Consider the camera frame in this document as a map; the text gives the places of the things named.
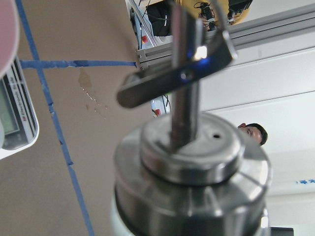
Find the digital kitchen scale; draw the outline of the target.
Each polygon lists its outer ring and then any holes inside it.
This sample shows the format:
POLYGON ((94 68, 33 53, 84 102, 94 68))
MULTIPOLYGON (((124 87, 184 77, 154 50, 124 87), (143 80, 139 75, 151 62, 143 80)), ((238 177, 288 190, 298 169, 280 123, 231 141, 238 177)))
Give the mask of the digital kitchen scale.
POLYGON ((18 58, 0 79, 0 158, 31 147, 39 136, 39 123, 18 58))

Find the pink paper cup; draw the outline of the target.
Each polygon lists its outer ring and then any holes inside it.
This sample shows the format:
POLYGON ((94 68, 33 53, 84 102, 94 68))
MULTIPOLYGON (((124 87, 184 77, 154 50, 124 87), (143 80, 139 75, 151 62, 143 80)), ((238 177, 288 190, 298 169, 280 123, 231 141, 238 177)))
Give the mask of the pink paper cup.
POLYGON ((18 51, 20 27, 14 0, 0 1, 0 77, 13 63, 18 51))

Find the person in black shirt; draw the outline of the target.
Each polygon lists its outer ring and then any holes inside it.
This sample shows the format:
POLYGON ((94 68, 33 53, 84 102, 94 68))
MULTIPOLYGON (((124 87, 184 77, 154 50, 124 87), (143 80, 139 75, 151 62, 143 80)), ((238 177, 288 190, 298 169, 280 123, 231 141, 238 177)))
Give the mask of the person in black shirt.
POLYGON ((267 131, 258 123, 241 123, 237 128, 253 138, 260 146, 264 145, 268 140, 267 131))

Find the aluminium frame post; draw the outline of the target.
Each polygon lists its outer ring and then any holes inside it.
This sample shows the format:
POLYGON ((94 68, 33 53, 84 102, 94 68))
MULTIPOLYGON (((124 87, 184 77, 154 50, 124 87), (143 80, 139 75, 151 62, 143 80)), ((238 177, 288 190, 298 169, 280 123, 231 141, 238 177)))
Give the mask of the aluminium frame post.
MULTIPOLYGON (((258 18, 228 28, 236 50, 300 36, 315 30, 315 4, 258 18)), ((142 70, 171 59, 172 42, 137 51, 142 70)))

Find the glass sauce bottle metal spout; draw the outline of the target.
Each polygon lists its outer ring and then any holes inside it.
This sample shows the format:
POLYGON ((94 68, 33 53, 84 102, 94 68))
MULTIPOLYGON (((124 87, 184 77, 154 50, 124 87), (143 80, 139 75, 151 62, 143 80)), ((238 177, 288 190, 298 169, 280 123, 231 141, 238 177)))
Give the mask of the glass sauce bottle metal spout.
POLYGON ((171 113, 129 132, 114 154, 113 236, 268 236, 265 196, 270 161, 261 147, 222 118, 199 111, 199 81, 237 54, 224 13, 206 39, 201 20, 172 9, 169 61, 128 75, 118 103, 135 108, 172 94, 171 113))

